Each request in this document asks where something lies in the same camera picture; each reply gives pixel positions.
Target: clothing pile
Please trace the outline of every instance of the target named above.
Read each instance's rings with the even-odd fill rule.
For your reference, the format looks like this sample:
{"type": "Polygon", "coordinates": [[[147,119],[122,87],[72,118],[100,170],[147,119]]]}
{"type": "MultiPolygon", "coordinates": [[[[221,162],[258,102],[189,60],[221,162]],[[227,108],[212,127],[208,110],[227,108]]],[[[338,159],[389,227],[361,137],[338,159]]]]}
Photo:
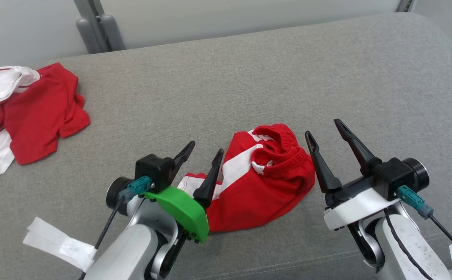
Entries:
{"type": "Polygon", "coordinates": [[[34,71],[0,67],[0,174],[57,151],[58,138],[89,125],[78,78],[55,63],[34,71]]]}
{"type": "MultiPolygon", "coordinates": [[[[212,232],[263,226],[292,210],[315,183],[311,156],[285,124],[235,133],[222,174],[207,209],[212,232]]],[[[178,189],[193,197],[205,177],[186,174],[178,189]]]]}

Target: gray fabric surface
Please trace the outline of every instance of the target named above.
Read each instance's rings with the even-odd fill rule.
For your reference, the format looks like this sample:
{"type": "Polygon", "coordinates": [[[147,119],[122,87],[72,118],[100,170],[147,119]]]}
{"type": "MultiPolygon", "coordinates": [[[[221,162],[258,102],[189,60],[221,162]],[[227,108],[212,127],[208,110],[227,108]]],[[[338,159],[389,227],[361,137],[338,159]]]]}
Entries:
{"type": "MultiPolygon", "coordinates": [[[[52,156],[0,176],[0,280],[80,275],[22,244],[35,216],[93,244],[110,213],[108,185],[130,177],[141,156],[173,156],[196,140],[177,183],[206,172],[234,132],[279,122],[305,148],[311,130],[343,182],[359,167],[335,117],[377,156],[422,161],[431,184],[421,195],[452,233],[452,44],[423,17],[385,14],[59,62],[78,75],[92,123],[52,156]]],[[[371,279],[349,232],[326,228],[323,198],[316,185],[265,227],[186,244],[169,279],[371,279]]],[[[411,214],[452,267],[447,238],[411,214]]],[[[101,251],[127,222],[117,216],[101,251]]]]}

